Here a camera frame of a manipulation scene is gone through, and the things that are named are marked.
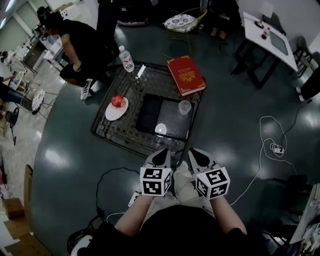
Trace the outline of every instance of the plastic bottle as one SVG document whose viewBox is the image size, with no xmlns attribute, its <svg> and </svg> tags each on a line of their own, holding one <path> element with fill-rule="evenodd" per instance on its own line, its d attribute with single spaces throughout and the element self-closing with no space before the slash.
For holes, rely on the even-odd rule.
<svg viewBox="0 0 320 256">
<path fill-rule="evenodd" d="M 264 40 L 266 40 L 269 35 L 270 35 L 270 27 L 264 29 L 263 34 L 261 35 L 261 37 Z"/>
<path fill-rule="evenodd" d="M 135 64 L 131 59 L 130 52 L 128 52 L 123 45 L 119 46 L 119 58 L 127 72 L 132 72 L 135 69 Z"/>
</svg>

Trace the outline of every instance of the white plate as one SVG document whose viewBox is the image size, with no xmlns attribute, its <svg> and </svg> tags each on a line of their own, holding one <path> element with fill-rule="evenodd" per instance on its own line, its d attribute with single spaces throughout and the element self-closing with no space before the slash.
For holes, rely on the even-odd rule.
<svg viewBox="0 0 320 256">
<path fill-rule="evenodd" d="M 127 111 L 129 106 L 129 101 L 127 98 L 124 99 L 124 106 L 122 107 L 115 107 L 112 105 L 112 103 L 109 104 L 109 106 L 105 110 L 105 118 L 109 121 L 114 121 L 119 119 L 123 116 L 123 114 Z"/>
</svg>

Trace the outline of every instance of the white cable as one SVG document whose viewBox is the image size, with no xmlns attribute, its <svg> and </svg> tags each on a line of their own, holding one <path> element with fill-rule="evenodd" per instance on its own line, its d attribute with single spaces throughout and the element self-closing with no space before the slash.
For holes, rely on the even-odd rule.
<svg viewBox="0 0 320 256">
<path fill-rule="evenodd" d="M 284 135 L 284 140 L 285 140 L 285 147 L 283 147 L 282 153 L 279 153 L 279 154 L 278 154 L 278 153 L 275 153 L 275 152 L 274 152 L 274 149 L 277 149 L 277 148 L 280 149 L 281 146 L 278 145 L 278 144 L 276 144 L 275 141 L 274 141 L 272 138 L 266 138 L 265 140 L 262 139 L 262 134 L 261 134 L 261 120 L 262 120 L 263 118 L 272 118 L 272 119 L 280 126 L 281 132 L 282 132 L 282 134 Z M 278 162 L 286 162 L 286 163 L 292 165 L 293 170 L 294 170 L 294 172 L 295 172 L 295 175 L 298 175 L 295 166 L 294 166 L 291 162 L 289 162 L 289 161 L 287 161 L 287 160 L 279 160 L 279 159 L 271 158 L 271 157 L 268 156 L 267 153 L 266 153 L 265 142 L 268 141 L 268 140 L 271 140 L 272 143 L 270 144 L 269 149 L 273 152 L 273 154 L 274 154 L 275 156 L 277 156 L 278 158 L 280 158 L 280 157 L 282 157 L 282 156 L 284 155 L 284 153 L 285 153 L 285 151 L 286 151 L 286 149 L 287 149 L 287 138 L 286 138 L 286 135 L 285 135 L 285 133 L 284 133 L 284 130 L 282 129 L 281 124 L 280 124 L 273 116 L 271 116 L 271 115 L 262 116 L 262 117 L 260 118 L 260 120 L 259 120 L 259 131 L 260 131 L 260 139 L 261 139 L 261 142 L 262 142 L 262 146 L 261 146 L 260 153 L 259 153 L 259 168 L 258 168 L 258 171 L 257 171 L 257 173 L 254 175 L 253 179 L 251 180 L 251 182 L 250 182 L 249 186 L 246 188 L 246 190 L 245 190 L 232 204 L 230 204 L 230 206 L 234 205 L 234 204 L 247 192 L 247 190 L 249 189 L 249 187 L 251 186 L 251 184 L 254 182 L 254 180 L 255 180 L 256 177 L 258 176 L 258 174 L 259 174 L 259 172 L 260 172 L 260 169 L 261 169 L 261 152 L 262 152 L 262 149 L 263 149 L 264 154 L 265 154 L 265 156 L 266 156 L 267 158 L 269 158 L 269 159 L 271 159 L 271 160 L 278 161 Z"/>
<path fill-rule="evenodd" d="M 110 216 L 112 216 L 112 215 L 117 215 L 117 214 L 125 214 L 125 212 L 117 212 L 117 213 L 112 213 L 112 214 L 110 214 L 108 217 L 106 217 L 106 223 L 109 223 L 108 222 L 108 218 L 110 217 Z"/>
</svg>

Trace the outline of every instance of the glass cup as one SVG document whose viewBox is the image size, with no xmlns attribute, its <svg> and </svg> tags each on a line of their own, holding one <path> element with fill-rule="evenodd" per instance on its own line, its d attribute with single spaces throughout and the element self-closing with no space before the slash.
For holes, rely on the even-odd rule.
<svg viewBox="0 0 320 256">
<path fill-rule="evenodd" d="M 186 115 L 191 110 L 191 103 L 187 100 L 182 100 L 179 103 L 179 111 L 181 115 Z"/>
</svg>

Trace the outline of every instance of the glass table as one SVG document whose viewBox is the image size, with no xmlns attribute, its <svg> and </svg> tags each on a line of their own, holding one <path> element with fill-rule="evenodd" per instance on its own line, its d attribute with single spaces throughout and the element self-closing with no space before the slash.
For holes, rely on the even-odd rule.
<svg viewBox="0 0 320 256">
<path fill-rule="evenodd" d="M 139 71 L 143 64 L 135 61 L 134 65 L 135 71 Z M 138 79 L 134 74 L 126 72 L 123 67 L 120 68 L 104 97 L 91 127 L 91 132 L 108 143 L 144 158 L 155 151 L 168 148 L 171 151 L 171 166 L 176 168 L 181 164 L 186 153 L 202 92 L 182 98 L 166 66 L 151 63 L 144 63 L 144 65 L 146 68 Z M 191 102 L 193 111 L 189 127 L 176 127 L 176 129 L 186 131 L 186 137 L 172 137 L 136 129 L 145 94 L 157 95 L 174 101 L 187 100 Z M 127 98 L 129 104 L 122 117 L 115 121 L 109 121 L 105 117 L 105 112 L 114 95 Z"/>
</svg>

